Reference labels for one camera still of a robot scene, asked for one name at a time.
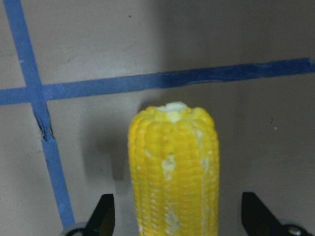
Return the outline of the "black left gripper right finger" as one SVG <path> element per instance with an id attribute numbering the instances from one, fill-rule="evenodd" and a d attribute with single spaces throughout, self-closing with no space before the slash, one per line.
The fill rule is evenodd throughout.
<path id="1" fill-rule="evenodd" d="M 312 236 L 297 223 L 281 222 L 254 192 L 243 192 L 241 222 L 249 236 Z"/>

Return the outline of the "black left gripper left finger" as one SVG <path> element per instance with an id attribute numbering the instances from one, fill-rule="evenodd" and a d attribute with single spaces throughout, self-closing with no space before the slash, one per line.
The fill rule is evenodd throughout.
<path id="1" fill-rule="evenodd" d="M 62 236 L 112 236 L 115 229 L 114 194 L 103 194 L 87 222 L 67 227 Z"/>

